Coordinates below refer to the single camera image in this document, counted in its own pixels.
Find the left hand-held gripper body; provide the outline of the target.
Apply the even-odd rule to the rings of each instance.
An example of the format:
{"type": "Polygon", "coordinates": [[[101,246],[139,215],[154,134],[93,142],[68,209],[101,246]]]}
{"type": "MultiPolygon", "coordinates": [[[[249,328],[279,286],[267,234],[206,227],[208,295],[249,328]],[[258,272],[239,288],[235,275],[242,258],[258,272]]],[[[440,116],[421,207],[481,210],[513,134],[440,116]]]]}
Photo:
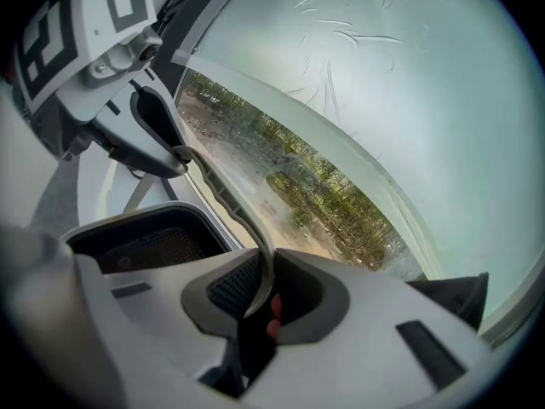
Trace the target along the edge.
{"type": "Polygon", "coordinates": [[[153,0],[47,0],[14,46],[37,138],[56,158],[85,150],[87,129],[162,45],[153,0]]]}

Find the black window frame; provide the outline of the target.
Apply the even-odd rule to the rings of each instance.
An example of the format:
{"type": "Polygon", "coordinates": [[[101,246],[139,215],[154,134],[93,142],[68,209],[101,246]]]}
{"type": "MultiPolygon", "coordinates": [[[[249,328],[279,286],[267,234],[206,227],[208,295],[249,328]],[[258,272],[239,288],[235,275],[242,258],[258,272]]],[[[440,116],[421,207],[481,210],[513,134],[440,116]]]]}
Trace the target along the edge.
{"type": "Polygon", "coordinates": [[[176,96],[195,47],[229,0],[153,1],[158,11],[153,28],[163,44],[152,69],[176,96]]]}

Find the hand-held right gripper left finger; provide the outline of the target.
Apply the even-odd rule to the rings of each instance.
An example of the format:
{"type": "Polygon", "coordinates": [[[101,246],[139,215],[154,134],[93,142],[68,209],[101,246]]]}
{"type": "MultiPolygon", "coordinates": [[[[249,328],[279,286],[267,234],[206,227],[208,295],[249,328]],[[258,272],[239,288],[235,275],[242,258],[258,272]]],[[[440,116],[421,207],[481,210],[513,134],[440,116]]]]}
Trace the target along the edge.
{"type": "Polygon", "coordinates": [[[244,392],[238,325],[257,252],[107,278],[66,247],[12,252],[12,325],[84,409],[214,409],[244,392]]]}

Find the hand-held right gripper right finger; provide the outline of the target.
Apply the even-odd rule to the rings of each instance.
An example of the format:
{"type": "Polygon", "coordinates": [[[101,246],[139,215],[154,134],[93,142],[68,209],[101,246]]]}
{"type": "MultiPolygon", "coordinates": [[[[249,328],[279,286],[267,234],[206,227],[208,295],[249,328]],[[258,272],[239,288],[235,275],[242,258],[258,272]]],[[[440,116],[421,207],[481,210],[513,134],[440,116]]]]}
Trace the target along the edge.
{"type": "Polygon", "coordinates": [[[247,406],[399,409],[490,354],[470,325],[401,280],[287,249],[274,270],[282,325],[247,406]]]}

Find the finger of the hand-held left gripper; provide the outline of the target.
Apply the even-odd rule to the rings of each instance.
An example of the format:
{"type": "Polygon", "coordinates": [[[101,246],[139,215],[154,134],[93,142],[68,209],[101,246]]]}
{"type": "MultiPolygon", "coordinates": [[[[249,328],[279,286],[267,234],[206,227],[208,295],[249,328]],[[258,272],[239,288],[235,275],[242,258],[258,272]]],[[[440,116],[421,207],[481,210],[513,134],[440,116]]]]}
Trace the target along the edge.
{"type": "Polygon", "coordinates": [[[136,81],[130,97],[130,111],[136,123],[163,148],[183,146],[185,141],[166,100],[153,88],[136,81]]]}
{"type": "MultiPolygon", "coordinates": [[[[184,175],[187,161],[176,152],[176,147],[163,148],[136,123],[129,104],[133,92],[119,90],[98,111],[93,118],[94,142],[110,158],[134,169],[167,179],[184,175]]],[[[157,92],[166,100],[181,131],[172,97],[157,92]]]]}

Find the person's right hand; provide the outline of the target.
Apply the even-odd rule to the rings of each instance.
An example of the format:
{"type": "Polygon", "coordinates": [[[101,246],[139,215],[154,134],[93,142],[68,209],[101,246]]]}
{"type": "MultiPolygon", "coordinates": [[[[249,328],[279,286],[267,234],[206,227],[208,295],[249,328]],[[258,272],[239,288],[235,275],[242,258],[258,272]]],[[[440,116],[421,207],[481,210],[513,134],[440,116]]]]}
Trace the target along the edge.
{"type": "Polygon", "coordinates": [[[281,328],[282,318],[282,300],[279,294],[275,294],[270,302],[271,319],[266,326],[266,333],[272,340],[278,339],[278,334],[281,328]]]}

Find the frosted window film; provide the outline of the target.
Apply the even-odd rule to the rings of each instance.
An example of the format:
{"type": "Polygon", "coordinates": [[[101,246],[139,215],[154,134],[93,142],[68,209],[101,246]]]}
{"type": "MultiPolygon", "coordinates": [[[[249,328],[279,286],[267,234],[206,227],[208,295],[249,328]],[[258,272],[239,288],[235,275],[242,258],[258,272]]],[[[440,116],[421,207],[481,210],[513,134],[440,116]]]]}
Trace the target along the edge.
{"type": "Polygon", "coordinates": [[[172,61],[313,145],[431,278],[506,312],[545,251],[545,76],[497,0],[221,0],[172,61]]]}

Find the white air fryer basket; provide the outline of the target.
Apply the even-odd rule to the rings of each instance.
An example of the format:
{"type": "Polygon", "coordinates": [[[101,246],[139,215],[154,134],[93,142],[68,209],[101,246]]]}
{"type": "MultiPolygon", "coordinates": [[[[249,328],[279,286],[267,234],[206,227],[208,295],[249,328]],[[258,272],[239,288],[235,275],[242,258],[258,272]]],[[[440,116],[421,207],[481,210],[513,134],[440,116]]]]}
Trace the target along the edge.
{"type": "MultiPolygon", "coordinates": [[[[179,158],[195,164],[214,200],[240,224],[259,251],[257,268],[236,283],[248,289],[239,302],[244,314],[253,314],[273,287],[273,242],[250,202],[205,153],[178,146],[179,158]]],[[[204,210],[171,200],[141,210],[128,210],[69,231],[64,237],[74,252],[93,257],[104,274],[121,274],[172,267],[228,253],[204,210]]]]}

